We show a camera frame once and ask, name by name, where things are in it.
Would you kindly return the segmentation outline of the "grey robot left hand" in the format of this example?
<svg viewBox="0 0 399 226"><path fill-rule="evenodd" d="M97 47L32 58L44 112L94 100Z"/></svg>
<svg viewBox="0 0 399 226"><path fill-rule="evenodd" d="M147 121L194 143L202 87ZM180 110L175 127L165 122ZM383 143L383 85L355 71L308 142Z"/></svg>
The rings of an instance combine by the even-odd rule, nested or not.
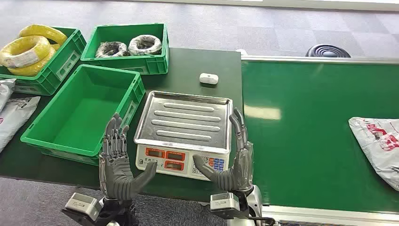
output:
<svg viewBox="0 0 399 226"><path fill-rule="evenodd" d="M127 153L129 126L121 127L122 118L115 113L108 121L99 154L100 189L108 199L130 201L154 178L158 163L151 161L134 177Z"/></svg>

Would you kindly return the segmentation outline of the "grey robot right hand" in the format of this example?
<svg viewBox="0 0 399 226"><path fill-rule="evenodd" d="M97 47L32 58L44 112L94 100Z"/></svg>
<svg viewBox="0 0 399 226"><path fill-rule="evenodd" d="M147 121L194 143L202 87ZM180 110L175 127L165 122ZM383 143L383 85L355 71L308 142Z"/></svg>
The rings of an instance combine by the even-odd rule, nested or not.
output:
<svg viewBox="0 0 399 226"><path fill-rule="evenodd" d="M206 178L225 191L248 191L253 187L253 144L248 139L244 116L237 108L229 120L236 136L236 153L232 167L224 171L216 171L204 162L198 154L193 155L195 167Z"/></svg>

